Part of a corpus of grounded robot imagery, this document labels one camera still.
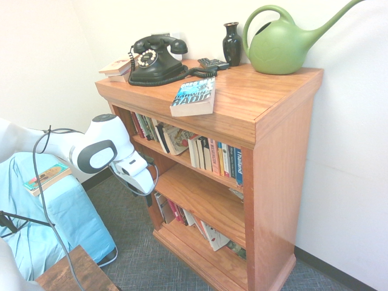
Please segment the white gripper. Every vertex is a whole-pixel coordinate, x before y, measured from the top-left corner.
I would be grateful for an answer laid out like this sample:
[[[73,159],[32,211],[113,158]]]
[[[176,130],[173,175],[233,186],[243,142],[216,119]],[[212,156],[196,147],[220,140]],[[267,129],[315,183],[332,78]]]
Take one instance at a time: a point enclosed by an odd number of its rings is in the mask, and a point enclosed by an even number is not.
[[[135,150],[128,157],[109,164],[113,174],[128,187],[134,196],[145,196],[147,207],[153,205],[153,178],[147,169],[147,161]]]

